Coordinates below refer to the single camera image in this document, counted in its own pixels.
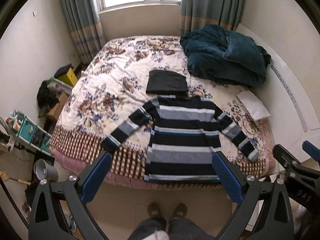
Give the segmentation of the striped knit sweater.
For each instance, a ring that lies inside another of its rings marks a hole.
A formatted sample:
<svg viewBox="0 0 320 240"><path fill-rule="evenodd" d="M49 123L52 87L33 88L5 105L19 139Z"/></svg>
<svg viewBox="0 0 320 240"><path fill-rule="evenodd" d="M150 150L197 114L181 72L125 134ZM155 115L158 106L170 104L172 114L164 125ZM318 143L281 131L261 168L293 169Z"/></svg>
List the striped knit sweater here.
<svg viewBox="0 0 320 240"><path fill-rule="evenodd" d="M251 162L259 153L242 129L212 101L199 96L155 96L139 106L101 143L108 153L141 126L152 122L144 180L195 182L218 179L212 156L222 150L219 135L227 137Z"/></svg>

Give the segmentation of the black clothing pile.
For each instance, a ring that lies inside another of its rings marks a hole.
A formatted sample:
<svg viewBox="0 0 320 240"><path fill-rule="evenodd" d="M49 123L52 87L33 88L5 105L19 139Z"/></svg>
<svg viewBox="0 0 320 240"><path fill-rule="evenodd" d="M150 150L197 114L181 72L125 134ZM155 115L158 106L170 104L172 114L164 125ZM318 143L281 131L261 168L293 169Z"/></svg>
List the black clothing pile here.
<svg viewBox="0 0 320 240"><path fill-rule="evenodd" d="M51 109L59 102L59 96L50 91L47 86L47 81L43 81L37 93L38 107Z"/></svg>

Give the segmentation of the white headboard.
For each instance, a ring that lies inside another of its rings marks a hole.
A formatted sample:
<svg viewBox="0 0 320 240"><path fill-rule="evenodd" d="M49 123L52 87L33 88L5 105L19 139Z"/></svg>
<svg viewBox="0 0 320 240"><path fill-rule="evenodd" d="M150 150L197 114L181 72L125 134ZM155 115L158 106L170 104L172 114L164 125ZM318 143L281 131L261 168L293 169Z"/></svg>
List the white headboard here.
<svg viewBox="0 0 320 240"><path fill-rule="evenodd" d="M302 144L307 140L319 147L319 119L306 91L284 60L257 34L242 24L236 31L253 38L271 55L266 81L255 91L270 114L268 122L274 142L301 163L310 159Z"/></svg>

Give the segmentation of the grey cup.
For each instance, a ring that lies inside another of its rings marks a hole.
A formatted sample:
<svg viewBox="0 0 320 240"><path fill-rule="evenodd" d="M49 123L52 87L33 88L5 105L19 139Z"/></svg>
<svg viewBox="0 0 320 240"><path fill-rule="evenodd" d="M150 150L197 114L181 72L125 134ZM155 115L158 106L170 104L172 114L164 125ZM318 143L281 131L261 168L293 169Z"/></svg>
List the grey cup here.
<svg viewBox="0 0 320 240"><path fill-rule="evenodd" d="M38 180L47 179L48 181L56 182L59 179L59 172L57 168L48 164L43 159L37 160L33 169Z"/></svg>

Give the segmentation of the white pillow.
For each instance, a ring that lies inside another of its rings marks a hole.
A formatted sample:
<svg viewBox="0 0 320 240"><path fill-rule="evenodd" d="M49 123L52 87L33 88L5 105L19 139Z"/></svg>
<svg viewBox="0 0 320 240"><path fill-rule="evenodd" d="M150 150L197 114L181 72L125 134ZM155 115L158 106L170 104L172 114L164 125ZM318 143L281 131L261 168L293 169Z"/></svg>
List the white pillow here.
<svg viewBox="0 0 320 240"><path fill-rule="evenodd" d="M239 93L237 98L254 121L263 120L270 116L263 103L250 90Z"/></svg>

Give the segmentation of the brown slipper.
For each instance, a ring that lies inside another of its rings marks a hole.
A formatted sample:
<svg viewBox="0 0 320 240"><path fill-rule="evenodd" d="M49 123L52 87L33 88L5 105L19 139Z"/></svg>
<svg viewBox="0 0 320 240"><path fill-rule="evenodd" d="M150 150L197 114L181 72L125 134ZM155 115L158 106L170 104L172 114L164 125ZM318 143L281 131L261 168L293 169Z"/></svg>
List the brown slipper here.
<svg viewBox="0 0 320 240"><path fill-rule="evenodd" d="M148 205L147 212L150 218L159 218L162 217L162 213L159 205L156 202L153 202Z"/></svg>
<svg viewBox="0 0 320 240"><path fill-rule="evenodd" d="M184 218L187 215L187 212L188 212L188 209L185 204L183 204L183 203L178 204L175 207L175 209L170 217L170 221Z"/></svg>

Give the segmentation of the left brown slipper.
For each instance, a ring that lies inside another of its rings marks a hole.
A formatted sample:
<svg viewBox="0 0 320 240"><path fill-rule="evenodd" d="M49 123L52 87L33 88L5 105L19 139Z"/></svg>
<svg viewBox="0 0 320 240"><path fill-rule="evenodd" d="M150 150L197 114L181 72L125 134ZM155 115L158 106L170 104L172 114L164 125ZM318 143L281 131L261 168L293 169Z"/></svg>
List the left brown slipper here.
<svg viewBox="0 0 320 240"><path fill-rule="evenodd" d="M156 202L153 202L148 205L147 212L150 218L159 218L162 217L162 213L159 205Z"/></svg>

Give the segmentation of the dark teal plush blanket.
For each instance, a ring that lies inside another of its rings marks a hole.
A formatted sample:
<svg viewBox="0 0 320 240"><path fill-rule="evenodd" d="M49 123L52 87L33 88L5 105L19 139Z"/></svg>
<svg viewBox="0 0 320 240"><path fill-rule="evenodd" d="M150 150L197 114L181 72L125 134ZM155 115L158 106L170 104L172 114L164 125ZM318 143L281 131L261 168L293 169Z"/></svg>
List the dark teal plush blanket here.
<svg viewBox="0 0 320 240"><path fill-rule="evenodd" d="M207 24L184 34L180 45L194 77L248 88L266 81L271 55L249 36Z"/></svg>

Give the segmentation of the yellow box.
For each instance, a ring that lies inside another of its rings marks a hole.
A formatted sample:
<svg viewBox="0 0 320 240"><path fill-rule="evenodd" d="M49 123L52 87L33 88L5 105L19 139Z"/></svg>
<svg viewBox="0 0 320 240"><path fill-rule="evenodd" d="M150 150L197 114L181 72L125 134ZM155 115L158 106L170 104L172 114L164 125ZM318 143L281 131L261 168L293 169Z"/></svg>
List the yellow box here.
<svg viewBox="0 0 320 240"><path fill-rule="evenodd" d="M72 68L69 68L66 74L61 75L57 79L72 87L74 87L78 81L78 78L74 74Z"/></svg>

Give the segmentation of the floral bed blanket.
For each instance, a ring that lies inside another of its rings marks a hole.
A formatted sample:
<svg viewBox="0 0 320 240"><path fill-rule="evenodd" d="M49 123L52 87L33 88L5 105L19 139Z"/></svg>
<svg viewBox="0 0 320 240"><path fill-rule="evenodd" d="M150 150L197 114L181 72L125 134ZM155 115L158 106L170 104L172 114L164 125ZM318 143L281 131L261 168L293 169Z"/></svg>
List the floral bed blanket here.
<svg viewBox="0 0 320 240"><path fill-rule="evenodd" d="M50 145L56 161L79 174L100 153L100 144L127 116L150 99L146 93L152 70L185 76L190 96L217 104L248 136L259 152L248 161L221 136L225 156L244 174L257 178L274 166L273 135L267 120L253 121L238 100L244 87L222 85L189 74L187 57L176 36L132 36L107 42L97 53L65 103Z"/></svg>

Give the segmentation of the black hat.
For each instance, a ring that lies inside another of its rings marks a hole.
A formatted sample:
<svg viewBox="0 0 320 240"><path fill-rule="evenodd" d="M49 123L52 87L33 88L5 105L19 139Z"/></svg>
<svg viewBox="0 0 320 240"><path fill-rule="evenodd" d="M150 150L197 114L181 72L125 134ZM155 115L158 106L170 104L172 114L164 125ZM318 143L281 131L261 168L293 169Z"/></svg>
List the black hat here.
<svg viewBox="0 0 320 240"><path fill-rule="evenodd" d="M68 73L68 71L72 68L71 64L65 65L63 67L60 67L56 73L54 74L54 78L58 79L59 77L65 75Z"/></svg>

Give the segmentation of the folded black garment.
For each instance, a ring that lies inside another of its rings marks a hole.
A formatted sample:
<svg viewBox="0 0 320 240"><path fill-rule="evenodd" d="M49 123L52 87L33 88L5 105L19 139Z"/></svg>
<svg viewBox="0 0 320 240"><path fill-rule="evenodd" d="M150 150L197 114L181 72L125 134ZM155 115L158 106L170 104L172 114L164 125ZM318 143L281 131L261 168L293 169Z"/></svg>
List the folded black garment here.
<svg viewBox="0 0 320 240"><path fill-rule="evenodd" d="M152 70L146 87L147 94L187 96L186 77L167 70Z"/></svg>

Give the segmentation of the right teal curtain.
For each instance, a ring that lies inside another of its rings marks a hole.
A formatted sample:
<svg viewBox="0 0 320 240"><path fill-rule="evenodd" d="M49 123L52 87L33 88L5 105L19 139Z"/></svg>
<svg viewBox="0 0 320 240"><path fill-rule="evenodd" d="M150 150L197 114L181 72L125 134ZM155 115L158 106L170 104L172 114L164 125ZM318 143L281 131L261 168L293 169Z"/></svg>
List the right teal curtain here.
<svg viewBox="0 0 320 240"><path fill-rule="evenodd" d="M207 24L235 30L240 22L244 0L181 0L180 35Z"/></svg>

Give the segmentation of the teal curtain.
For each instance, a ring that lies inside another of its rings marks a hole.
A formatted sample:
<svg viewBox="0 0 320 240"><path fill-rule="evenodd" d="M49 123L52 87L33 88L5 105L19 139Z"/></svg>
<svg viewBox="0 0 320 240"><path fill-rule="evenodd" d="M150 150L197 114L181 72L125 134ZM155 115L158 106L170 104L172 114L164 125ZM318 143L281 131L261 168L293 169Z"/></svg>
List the teal curtain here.
<svg viewBox="0 0 320 240"><path fill-rule="evenodd" d="M89 64L105 45L97 0L61 0L77 54Z"/></svg>
<svg viewBox="0 0 320 240"><path fill-rule="evenodd" d="M235 30L240 22L244 0L181 0L180 35L207 24Z"/></svg>

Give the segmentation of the left teal curtain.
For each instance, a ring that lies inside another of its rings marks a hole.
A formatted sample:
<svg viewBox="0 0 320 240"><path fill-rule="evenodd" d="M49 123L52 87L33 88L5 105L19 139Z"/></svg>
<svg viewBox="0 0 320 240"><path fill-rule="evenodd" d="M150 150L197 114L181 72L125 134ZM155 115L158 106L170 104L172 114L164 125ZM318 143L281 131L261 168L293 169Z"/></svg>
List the left teal curtain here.
<svg viewBox="0 0 320 240"><path fill-rule="evenodd" d="M89 64L105 45L97 0L61 0L77 54Z"/></svg>

